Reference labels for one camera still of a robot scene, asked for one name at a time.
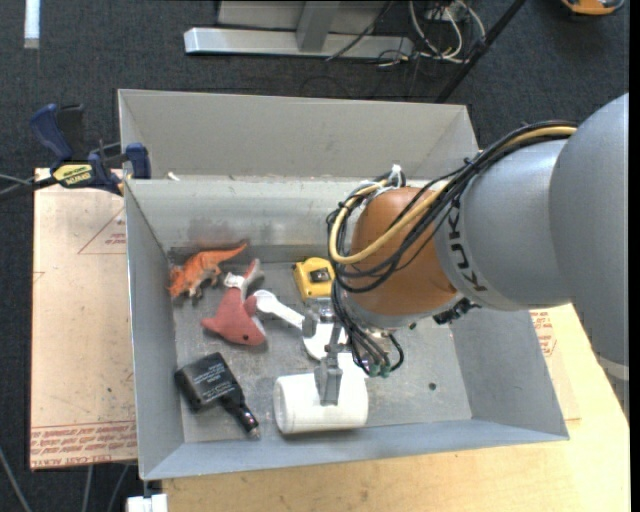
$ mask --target gray bin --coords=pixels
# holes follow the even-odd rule
[[[171,301],[168,269],[198,250],[247,239],[225,267],[264,265],[261,287],[302,311],[291,265],[326,256],[326,215],[362,179],[402,166],[416,183],[477,151],[454,105],[123,90],[123,145],[150,151],[151,180],[125,199],[140,475],[145,480],[346,462],[566,439],[527,312],[472,310],[453,328],[404,329],[401,369],[368,379],[362,429],[283,436],[272,391],[316,362],[300,334],[263,318],[267,342],[229,344],[204,332],[224,288]],[[164,179],[169,172],[180,181]],[[262,437],[245,437],[221,408],[193,414],[173,373],[219,351],[242,385]]]

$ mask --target black power adapter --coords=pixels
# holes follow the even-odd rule
[[[258,420],[247,407],[240,384],[219,352],[180,368],[174,377],[195,412],[220,404],[236,417],[250,437],[260,437]]]

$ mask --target orange toy dinosaur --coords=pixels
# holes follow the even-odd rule
[[[171,297],[183,293],[188,293],[189,297],[200,297],[200,285],[204,281],[211,279],[212,286],[218,281],[222,273],[218,264],[240,254],[246,247],[247,244],[243,243],[235,249],[202,251],[191,256],[182,267],[172,267],[169,273]]]

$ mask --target white cylinder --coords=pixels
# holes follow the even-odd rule
[[[279,377],[273,390],[276,423],[283,434],[363,427],[369,414],[364,374],[346,371],[338,405],[320,405],[313,373]]]

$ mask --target orange object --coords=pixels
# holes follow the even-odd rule
[[[576,14],[599,16],[618,10],[622,7],[624,0],[561,0],[561,2]]]
[[[351,251],[358,253],[372,240],[377,240],[387,230],[389,221],[409,204],[419,190],[414,187],[402,187],[389,190],[373,199],[356,222],[351,239]],[[424,198],[431,194],[432,191],[427,191]],[[410,222],[383,244],[380,250],[358,263],[358,269],[370,270],[391,256],[418,220],[416,218]],[[372,313],[396,316],[423,314],[450,302],[457,291],[440,266],[435,244],[433,241],[426,243],[432,232],[433,229],[429,228],[416,240],[413,247],[400,258],[398,270],[387,281],[374,290],[352,294],[353,301]],[[348,270],[354,271],[355,268],[348,267]],[[357,288],[366,286],[375,279],[347,279],[347,283]]]
[[[215,285],[218,276],[222,273],[218,266],[223,261],[240,254],[247,247],[243,243],[235,249],[223,249],[202,251],[191,256],[184,265],[174,266],[169,273],[169,293],[175,298],[183,293],[188,293],[189,297],[202,295],[200,285],[207,279],[211,279],[211,285]]]

